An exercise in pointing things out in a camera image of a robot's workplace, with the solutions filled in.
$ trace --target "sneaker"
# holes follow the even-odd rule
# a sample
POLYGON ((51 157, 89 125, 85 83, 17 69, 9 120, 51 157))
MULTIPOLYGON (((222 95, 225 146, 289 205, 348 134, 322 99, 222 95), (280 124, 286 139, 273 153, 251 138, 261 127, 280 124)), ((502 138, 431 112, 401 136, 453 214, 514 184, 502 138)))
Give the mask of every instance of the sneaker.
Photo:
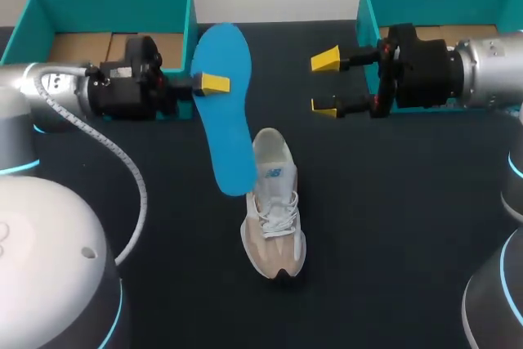
POLYGON ((258 178, 247 196, 241 226, 245 252, 258 273, 269 279, 296 276, 306 255, 297 209, 297 170, 287 143, 274 128, 254 138, 258 178))

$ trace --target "cable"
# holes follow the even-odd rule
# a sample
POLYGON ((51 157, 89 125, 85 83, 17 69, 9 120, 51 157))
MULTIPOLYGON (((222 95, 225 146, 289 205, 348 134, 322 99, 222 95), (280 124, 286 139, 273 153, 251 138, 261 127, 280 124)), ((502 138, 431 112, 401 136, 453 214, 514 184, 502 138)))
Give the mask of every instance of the cable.
POLYGON ((85 77, 87 69, 81 67, 71 67, 71 66, 44 66, 38 70, 38 73, 34 77, 34 86, 38 91, 38 94, 42 96, 46 103, 49 104, 51 108, 54 109, 61 117, 71 122, 74 126, 78 127, 80 130, 85 132, 88 136, 99 141, 107 149, 111 150, 114 155, 123 161, 126 167, 131 172, 132 176, 136 181, 138 186, 138 191, 140 192, 140 213, 138 214, 138 221, 136 227, 132 232, 132 236, 123 249, 123 251, 116 257, 115 262, 116 266, 119 266, 125 258, 131 253, 134 249, 138 239, 140 238, 143 226, 145 223, 145 216, 147 215, 147 189, 145 188, 145 182, 141 176, 140 170, 134 164, 132 159, 120 149, 118 145, 112 142, 109 138, 92 128, 91 126, 84 123, 78 117, 71 114, 66 108, 58 104, 51 95, 47 92, 46 88, 42 84, 42 77, 47 74, 68 74, 77 77, 85 77))

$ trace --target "blue insole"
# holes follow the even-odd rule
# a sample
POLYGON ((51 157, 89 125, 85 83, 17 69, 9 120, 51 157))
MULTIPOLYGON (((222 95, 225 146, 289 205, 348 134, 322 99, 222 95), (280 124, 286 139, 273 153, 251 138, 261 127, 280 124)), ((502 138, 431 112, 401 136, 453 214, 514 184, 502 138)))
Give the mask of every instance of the blue insole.
POLYGON ((214 25, 199 40, 190 73, 230 79, 230 93, 194 97, 207 134, 212 168, 220 190, 227 195, 251 191, 257 171, 253 143, 245 118, 245 96, 251 78, 251 53, 239 29, 214 25))

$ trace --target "shoe sole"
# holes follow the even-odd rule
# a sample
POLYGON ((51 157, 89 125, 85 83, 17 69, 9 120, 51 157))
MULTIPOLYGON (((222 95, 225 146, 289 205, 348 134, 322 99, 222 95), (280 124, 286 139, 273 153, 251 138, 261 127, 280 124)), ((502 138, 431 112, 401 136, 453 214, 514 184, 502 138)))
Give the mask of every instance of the shoe sole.
MULTIPOLYGON (((244 244, 244 249, 245 249, 245 252, 247 253, 248 260, 251 261, 251 264, 254 266, 254 268, 256 269, 256 271, 258 273, 263 275, 265 278, 267 278, 269 280, 272 280, 272 278, 267 277, 265 274, 263 274, 260 271, 260 269, 258 268, 257 264, 254 262, 254 259, 251 256, 251 253, 248 251, 247 241, 245 240, 245 220, 244 220, 244 222, 242 222, 242 226, 239 228, 239 233, 242 236, 242 243, 244 244)), ((303 231, 302 231, 302 253, 303 253, 302 264, 300 265, 300 268, 297 270, 296 274, 295 275, 289 275, 290 277, 295 277, 298 274, 300 274, 300 271, 302 271, 302 268, 303 268, 303 263, 305 263, 305 258, 306 258, 306 255, 307 255, 307 242, 306 242, 305 234, 303 233, 303 231)))

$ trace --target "black tabletop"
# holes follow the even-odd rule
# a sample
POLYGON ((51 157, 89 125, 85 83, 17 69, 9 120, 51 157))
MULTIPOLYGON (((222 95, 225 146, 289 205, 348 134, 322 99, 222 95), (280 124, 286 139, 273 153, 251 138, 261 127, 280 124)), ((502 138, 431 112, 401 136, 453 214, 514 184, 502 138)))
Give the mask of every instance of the black tabletop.
MULTIPOLYGON (((251 135, 278 128, 298 167, 306 265, 290 288, 256 273, 239 236, 245 201, 217 189, 198 119, 97 123, 136 161, 150 195, 121 268, 133 348, 468 348, 463 290, 516 227, 499 198, 516 121, 312 114, 311 96, 365 89, 360 69, 308 71, 311 55, 355 45, 354 23, 239 27, 253 58, 251 135)), ((8 34, 0 29, 0 44, 8 34)), ((118 253, 138 211, 127 169, 80 132, 37 138, 42 177, 81 195, 118 253)))

